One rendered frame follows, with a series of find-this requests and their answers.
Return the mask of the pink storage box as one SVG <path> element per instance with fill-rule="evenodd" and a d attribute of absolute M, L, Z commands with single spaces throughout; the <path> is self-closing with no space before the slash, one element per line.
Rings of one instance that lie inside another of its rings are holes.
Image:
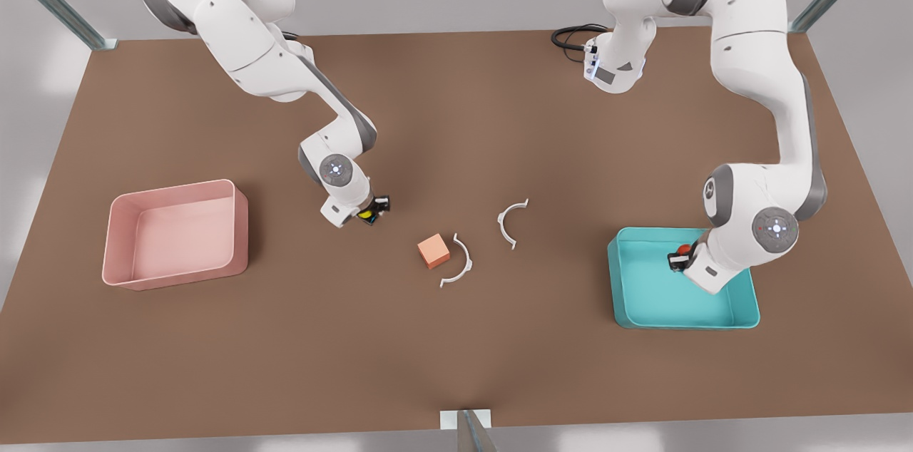
<path fill-rule="evenodd" d="M 124 193 L 110 207 L 102 280 L 142 292 L 247 269 L 249 202 L 228 179 Z"/>

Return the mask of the blue storage box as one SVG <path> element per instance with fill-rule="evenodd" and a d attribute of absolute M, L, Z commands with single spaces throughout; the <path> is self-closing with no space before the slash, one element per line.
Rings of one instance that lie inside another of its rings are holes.
<path fill-rule="evenodd" d="M 760 310 L 749 270 L 708 294 L 668 266 L 701 228 L 625 227 L 608 244 L 614 319 L 627 329 L 751 329 Z"/>

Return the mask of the orange cube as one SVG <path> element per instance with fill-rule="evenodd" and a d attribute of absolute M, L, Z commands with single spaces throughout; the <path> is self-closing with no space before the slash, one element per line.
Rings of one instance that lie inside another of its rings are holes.
<path fill-rule="evenodd" d="M 424 239 L 417 247 L 428 268 L 435 268 L 450 260 L 449 248 L 440 234 Z"/>

